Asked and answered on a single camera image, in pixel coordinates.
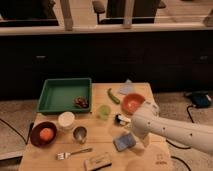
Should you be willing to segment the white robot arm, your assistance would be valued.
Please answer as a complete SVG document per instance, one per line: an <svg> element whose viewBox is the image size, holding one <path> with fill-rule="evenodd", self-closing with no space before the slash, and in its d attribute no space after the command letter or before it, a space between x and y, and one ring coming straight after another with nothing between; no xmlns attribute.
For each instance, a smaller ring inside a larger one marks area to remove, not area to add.
<svg viewBox="0 0 213 171"><path fill-rule="evenodd" d="M159 116L154 101L143 102L131 117L131 131L140 139L154 133L213 155L213 127Z"/></svg>

